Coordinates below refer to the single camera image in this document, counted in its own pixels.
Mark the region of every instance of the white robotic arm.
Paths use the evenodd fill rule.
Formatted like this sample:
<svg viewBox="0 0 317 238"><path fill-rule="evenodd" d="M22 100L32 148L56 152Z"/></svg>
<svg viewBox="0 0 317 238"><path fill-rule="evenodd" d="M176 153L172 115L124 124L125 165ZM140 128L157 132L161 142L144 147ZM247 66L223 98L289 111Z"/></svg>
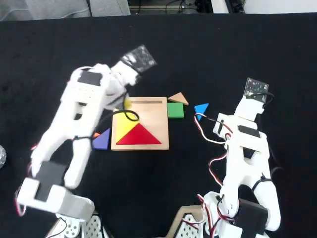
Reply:
<svg viewBox="0 0 317 238"><path fill-rule="evenodd" d="M25 206L87 221L94 204L73 195L86 168L93 132L104 109L122 107L127 88L140 73L156 62L144 46L127 53L112 68L105 64L76 69L67 83L60 106L31 155L32 178L26 178L17 202ZM73 158L68 166L50 162L54 151L73 140Z"/></svg>
<svg viewBox="0 0 317 238"><path fill-rule="evenodd" d="M213 225L220 215L229 217L227 220L221 218L217 225L216 233L219 238L243 238L247 232L254 232L257 238L264 237L267 236L264 228L276 231L280 225L276 188L270 179L266 135L258 131L258 126L254 122L256 115L264 111L267 95L271 95L267 90L267 84L248 79L244 96L234 115L219 113L217 118L217 121L228 126L232 132L221 123L216 123L213 129L219 137L228 139L225 144L226 176L220 193L210 192L204 197L211 211ZM252 190L260 206L239 199L238 188L242 184ZM249 213L249 221L245 221L246 213ZM248 228L246 223L252 223L252 219L257 224L252 224L254 226Z"/></svg>

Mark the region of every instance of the wooden puzzle board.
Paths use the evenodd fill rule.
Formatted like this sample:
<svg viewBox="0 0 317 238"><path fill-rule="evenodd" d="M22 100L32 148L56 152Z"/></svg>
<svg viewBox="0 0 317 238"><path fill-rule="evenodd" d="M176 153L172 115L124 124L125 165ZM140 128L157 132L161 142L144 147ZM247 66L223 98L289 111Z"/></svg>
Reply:
<svg viewBox="0 0 317 238"><path fill-rule="evenodd" d="M143 125L161 144L157 145L117 145L117 115L112 118L111 150L168 150L168 119L166 97L131 97L131 108L140 117Z"/></svg>

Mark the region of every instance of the black cloth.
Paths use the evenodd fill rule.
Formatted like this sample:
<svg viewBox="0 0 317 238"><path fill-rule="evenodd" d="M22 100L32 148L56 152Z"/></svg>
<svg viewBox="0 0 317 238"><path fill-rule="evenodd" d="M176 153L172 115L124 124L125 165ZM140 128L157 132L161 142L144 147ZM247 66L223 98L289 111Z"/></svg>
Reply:
<svg viewBox="0 0 317 238"><path fill-rule="evenodd" d="M167 15L0 23L0 237L44 237L54 214L27 209L18 218L13 194L22 183L30 147L50 126L72 71L114 65L146 45L158 65L145 72L131 96L171 96L189 102L185 119L169 120L168 151L91 154L75 194L92 199L115 237L166 235L180 206L196 193L219 191L207 161L224 148L203 140L194 105L232 114L247 77L268 83L275 100L262 116L263 131L284 171L276 171L281 226L270 237L313 237L316 227L317 14ZM104 129L111 121L104 124ZM202 120L209 137L213 124ZM71 142L54 155L67 164ZM225 162L214 165L221 179ZM241 196L250 192L242 189Z"/></svg>

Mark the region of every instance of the green square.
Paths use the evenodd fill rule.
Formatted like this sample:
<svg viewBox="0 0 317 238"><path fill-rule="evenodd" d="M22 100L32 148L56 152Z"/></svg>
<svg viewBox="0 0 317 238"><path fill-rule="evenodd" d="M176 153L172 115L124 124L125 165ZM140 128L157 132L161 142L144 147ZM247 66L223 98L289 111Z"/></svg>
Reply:
<svg viewBox="0 0 317 238"><path fill-rule="evenodd" d="M168 118L184 118L182 103L167 103Z"/></svg>

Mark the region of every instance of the circuit board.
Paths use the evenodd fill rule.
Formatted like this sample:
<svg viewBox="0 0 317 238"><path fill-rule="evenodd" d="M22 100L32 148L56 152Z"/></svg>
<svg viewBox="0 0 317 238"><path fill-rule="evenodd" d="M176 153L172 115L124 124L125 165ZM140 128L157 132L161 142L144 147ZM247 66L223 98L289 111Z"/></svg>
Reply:
<svg viewBox="0 0 317 238"><path fill-rule="evenodd" d="M263 83L261 81L257 81L252 78L247 79L246 87L244 89L243 96L251 96L253 94L257 93L267 93L268 92L268 84ZM258 95L255 96L253 99L259 101L259 102L266 102L266 95Z"/></svg>

